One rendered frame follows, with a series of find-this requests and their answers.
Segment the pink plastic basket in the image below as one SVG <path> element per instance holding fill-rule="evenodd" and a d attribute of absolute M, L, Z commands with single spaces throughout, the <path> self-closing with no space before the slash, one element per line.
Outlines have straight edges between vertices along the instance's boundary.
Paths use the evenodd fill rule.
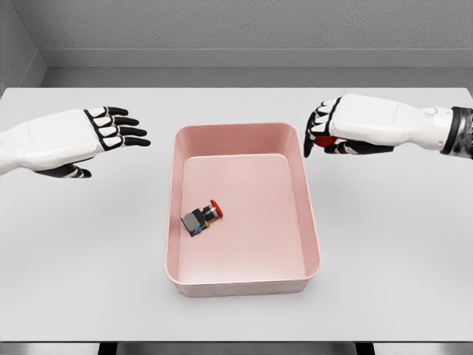
<path fill-rule="evenodd" d="M 191 237 L 180 218 L 215 200 L 223 218 Z M 185 126 L 174 137 L 166 273 L 187 297 L 299 292 L 320 266 L 296 129 Z"/>

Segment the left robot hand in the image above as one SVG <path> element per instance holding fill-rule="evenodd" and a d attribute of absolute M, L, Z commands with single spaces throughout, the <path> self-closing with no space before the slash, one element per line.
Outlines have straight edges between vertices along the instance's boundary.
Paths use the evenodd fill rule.
<path fill-rule="evenodd" d="M 21 149 L 23 166 L 52 178 L 90 178 L 78 164 L 97 154 L 151 142 L 139 121 L 119 107 L 71 109 L 34 119 L 24 125 L 27 142 Z"/>

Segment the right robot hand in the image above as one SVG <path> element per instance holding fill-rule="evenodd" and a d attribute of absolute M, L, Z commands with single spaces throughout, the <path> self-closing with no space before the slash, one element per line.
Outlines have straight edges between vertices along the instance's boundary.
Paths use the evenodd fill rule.
<path fill-rule="evenodd" d="M 388 153 L 394 146 L 386 142 L 388 120 L 395 101 L 372 96 L 347 94 L 322 102 L 310 114 L 304 131 L 303 154 L 307 158 L 320 136 L 338 140 L 324 148 L 327 154 L 373 155 Z"/>

